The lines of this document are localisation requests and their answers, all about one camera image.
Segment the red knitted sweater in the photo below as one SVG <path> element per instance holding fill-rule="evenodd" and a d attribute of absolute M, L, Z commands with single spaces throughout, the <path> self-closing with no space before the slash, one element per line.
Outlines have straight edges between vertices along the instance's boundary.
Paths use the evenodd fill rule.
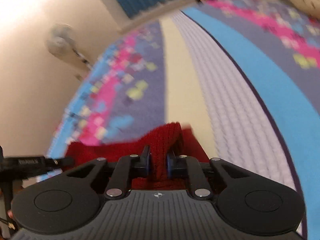
<path fill-rule="evenodd" d="M 167 154 L 170 151 L 174 151 L 176 155 L 194 157 L 201 163 L 209 162 L 208 156 L 193 135 L 191 127 L 181 127 L 180 123 L 172 122 L 159 126 L 134 141 L 115 142 L 98 146 L 89 146 L 77 141 L 72 142 L 67 148 L 66 157 L 71 157 L 74 160 L 74 164 L 62 170 L 70 170 L 99 157 L 106 158 L 109 163 L 116 162 L 126 155 L 140 155 L 145 146 L 150 147 L 152 177 L 150 179 L 133 179 L 133 190 L 160 191 L 183 190 L 186 188 L 184 180 L 168 178 Z"/>

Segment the colourful floral striped blanket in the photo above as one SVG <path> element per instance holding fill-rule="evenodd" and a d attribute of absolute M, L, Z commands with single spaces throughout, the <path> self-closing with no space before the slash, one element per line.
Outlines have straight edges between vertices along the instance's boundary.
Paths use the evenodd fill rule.
<path fill-rule="evenodd" d="M 192 127 L 219 157 L 300 192 L 319 239 L 319 22 L 270 0 L 213 0 L 111 44 L 69 103 L 48 156 L 74 141 Z"/>

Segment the white standing fan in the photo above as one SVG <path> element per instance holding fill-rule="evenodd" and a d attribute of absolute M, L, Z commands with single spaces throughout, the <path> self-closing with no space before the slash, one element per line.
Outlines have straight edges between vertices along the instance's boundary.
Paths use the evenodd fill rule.
<path fill-rule="evenodd" d="M 93 65 L 89 62 L 88 58 L 77 49 L 73 28 L 70 25 L 53 25 L 46 39 L 46 47 L 48 52 L 55 57 L 61 57 L 68 53 L 73 53 L 87 67 L 87 69 L 91 70 L 93 68 Z"/>

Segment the wall power socket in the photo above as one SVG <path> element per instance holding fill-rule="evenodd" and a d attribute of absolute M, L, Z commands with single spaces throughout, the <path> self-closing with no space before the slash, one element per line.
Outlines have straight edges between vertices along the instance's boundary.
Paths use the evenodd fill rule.
<path fill-rule="evenodd" d="M 82 77 L 81 75 L 79 75 L 79 74 L 76 74 L 74 77 L 75 77 L 78 81 L 82 81 L 82 80 L 83 80 L 83 77 Z"/>

